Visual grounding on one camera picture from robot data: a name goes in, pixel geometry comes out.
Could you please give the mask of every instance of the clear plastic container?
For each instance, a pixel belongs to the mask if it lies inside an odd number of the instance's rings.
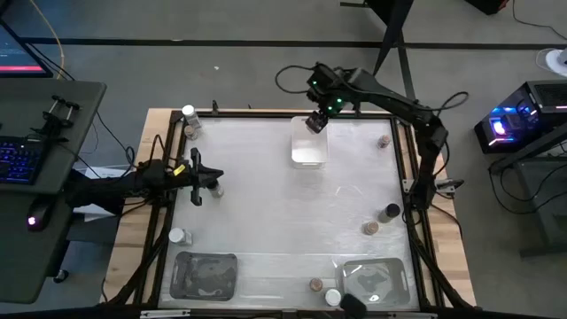
[[[307,128],[306,119],[291,119],[291,161],[295,168],[322,168],[329,157],[327,128],[315,134]]]

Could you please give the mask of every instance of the white object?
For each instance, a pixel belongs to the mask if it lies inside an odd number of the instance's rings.
[[[87,169],[85,171],[85,176],[88,178],[98,178],[98,176],[93,172],[93,170],[102,178],[106,177],[119,177],[124,174],[124,169],[113,169],[104,167],[93,167],[92,170]],[[90,204],[87,206],[77,207],[73,210],[75,214],[85,214],[85,222],[95,221],[100,218],[114,216],[114,214],[106,211],[104,208],[97,206],[95,204]]]
[[[169,241],[176,245],[192,245],[193,238],[187,230],[174,228],[169,231]]]
[[[543,65],[543,59],[540,58],[542,53],[545,53],[545,65]],[[567,49],[541,50],[535,57],[535,64],[544,70],[567,77]]]
[[[340,304],[341,295],[337,289],[329,289],[325,293],[325,301],[327,301],[327,305],[331,307],[336,307]]]
[[[546,63],[551,71],[567,77],[567,50],[553,50],[546,54]]]
[[[321,168],[329,157],[327,128],[311,132],[305,124],[307,117],[291,119],[291,161],[295,168]]]
[[[214,198],[221,198],[222,195],[224,195],[224,189],[218,182],[216,186],[213,189],[209,189],[209,191]]]
[[[201,128],[201,121],[198,119],[197,111],[193,105],[186,105],[181,109],[183,116],[188,125],[191,125],[194,129]]]

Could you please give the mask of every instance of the screen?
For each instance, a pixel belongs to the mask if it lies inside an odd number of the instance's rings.
[[[0,76],[41,76],[47,73],[37,60],[0,26]]]

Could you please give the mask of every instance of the white cap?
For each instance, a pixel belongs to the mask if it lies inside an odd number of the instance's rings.
[[[179,244],[185,240],[185,232],[182,229],[174,228],[169,231],[169,240],[172,243]]]
[[[195,107],[193,105],[186,105],[181,109],[183,115],[193,115],[195,113]]]
[[[340,304],[340,292],[338,292],[337,289],[329,289],[326,293],[325,293],[325,301],[327,301],[327,304],[331,307],[336,307]]]

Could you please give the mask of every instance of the black cap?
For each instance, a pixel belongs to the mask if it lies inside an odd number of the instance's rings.
[[[390,218],[394,218],[400,214],[400,207],[397,204],[390,204],[385,209],[386,215]]]

